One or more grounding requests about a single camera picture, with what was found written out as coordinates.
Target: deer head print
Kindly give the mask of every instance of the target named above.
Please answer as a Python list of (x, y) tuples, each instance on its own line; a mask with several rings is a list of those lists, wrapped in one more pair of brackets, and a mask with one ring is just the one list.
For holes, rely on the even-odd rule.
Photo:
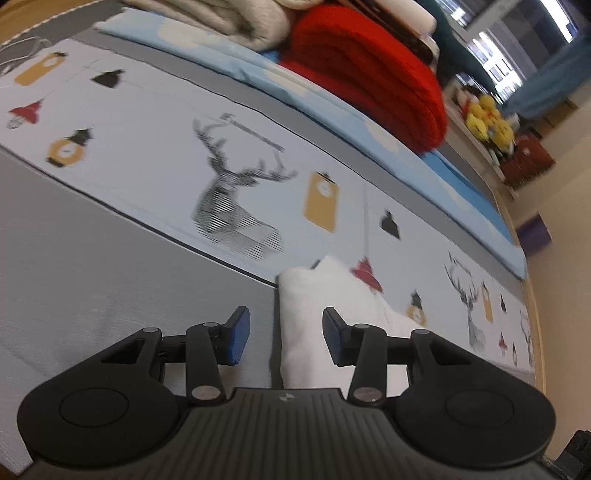
[(215, 139), (212, 130), (227, 124), (210, 124), (201, 127), (193, 121), (193, 131), (209, 151), (209, 166), (215, 178), (203, 192), (193, 211), (193, 221), (200, 232), (211, 241), (223, 244), (255, 260), (281, 251), (281, 235), (271, 225), (257, 220), (238, 203), (240, 187), (255, 187), (260, 180), (284, 182), (293, 179), (297, 172), (286, 173), (279, 153), (274, 151), (277, 166), (267, 171), (264, 160), (256, 168), (243, 168), (234, 172), (228, 169), (228, 159), (223, 152), (226, 138)]
[(529, 319), (523, 315), (523, 312), (521, 313), (521, 332), (523, 333), (523, 336), (525, 338), (525, 343), (527, 343), (527, 359), (530, 362), (530, 367), (533, 368), (534, 366), (534, 346), (531, 343), (531, 331), (528, 329), (527, 331), (525, 330), (525, 327), (523, 326), (523, 321), (525, 320), (525, 323), (527, 324), (529, 322)]
[[(478, 301), (478, 289), (472, 281), (470, 270), (455, 259), (451, 253), (449, 254), (449, 260), (449, 267), (447, 265), (445, 266), (447, 278), (449, 278), (453, 288), (460, 294), (460, 300), (468, 309), (468, 338), (470, 346), (475, 351), (482, 352), (486, 345), (486, 337), (484, 332), (474, 325), (474, 322), (472, 321), (472, 310), (474, 309), (474, 304)], [(457, 274), (456, 268), (460, 268), (470, 278), (470, 287), (468, 288), (468, 291), (466, 291), (466, 288), (462, 287), (460, 284), (460, 277)]]

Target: folded red blanket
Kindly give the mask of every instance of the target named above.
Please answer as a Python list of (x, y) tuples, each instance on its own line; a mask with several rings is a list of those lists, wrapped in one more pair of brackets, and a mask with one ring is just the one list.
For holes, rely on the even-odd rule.
[(280, 64), (358, 108), (417, 153), (443, 141), (447, 116), (435, 75), (353, 9), (320, 5), (306, 13)]

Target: metal screw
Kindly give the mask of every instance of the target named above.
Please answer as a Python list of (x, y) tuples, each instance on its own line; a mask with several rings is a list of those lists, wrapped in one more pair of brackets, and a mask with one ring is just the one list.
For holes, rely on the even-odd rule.
[(373, 403), (382, 398), (382, 393), (374, 387), (359, 387), (353, 392), (353, 396), (364, 403)]
[(191, 395), (197, 400), (215, 400), (222, 392), (218, 387), (213, 385), (200, 385), (191, 390)]

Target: folded towel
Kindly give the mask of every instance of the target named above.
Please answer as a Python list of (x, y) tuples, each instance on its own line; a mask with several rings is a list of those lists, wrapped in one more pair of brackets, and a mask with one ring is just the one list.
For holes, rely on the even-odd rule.
[[(281, 376), (285, 388), (338, 387), (346, 397), (355, 367), (337, 367), (322, 334), (322, 313), (334, 307), (349, 325), (369, 323), (390, 336), (410, 337), (419, 328), (395, 313), (384, 298), (338, 260), (326, 256), (309, 270), (297, 267), (279, 276)], [(408, 388), (406, 367), (388, 365), (388, 396)]]
[(282, 43), (295, 12), (274, 0), (123, 0), (194, 27), (205, 27), (255, 51)]
[(433, 72), (350, 8), (320, 5), (307, 12), (280, 64), (357, 107), (416, 153), (443, 140), (447, 116)]
[(362, 0), (373, 11), (387, 13), (411, 31), (415, 37), (431, 35), (437, 21), (415, 0)]
[(284, 7), (293, 10), (308, 10), (316, 5), (320, 5), (324, 0), (276, 0), (276, 2)]

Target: white folded blanket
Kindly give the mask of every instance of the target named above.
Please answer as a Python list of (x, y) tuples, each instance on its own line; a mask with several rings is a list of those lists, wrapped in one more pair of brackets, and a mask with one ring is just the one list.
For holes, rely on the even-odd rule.
[(377, 3), (417, 37), (431, 35), (437, 27), (435, 17), (415, 0), (377, 0)]
[[(322, 334), (326, 307), (334, 307), (349, 325), (369, 323), (390, 336), (409, 338), (419, 328), (329, 255), (313, 270), (297, 267), (281, 273), (279, 307), (285, 388), (339, 387), (347, 396), (355, 367), (337, 367), (332, 362)], [(389, 365), (388, 396), (400, 395), (406, 388), (406, 367)]]
[(295, 12), (274, 0), (123, 0), (194, 27), (224, 35), (255, 51), (282, 43), (291, 30)]
[(320, 5), (324, 0), (276, 0), (276, 2), (293, 10), (309, 10)]

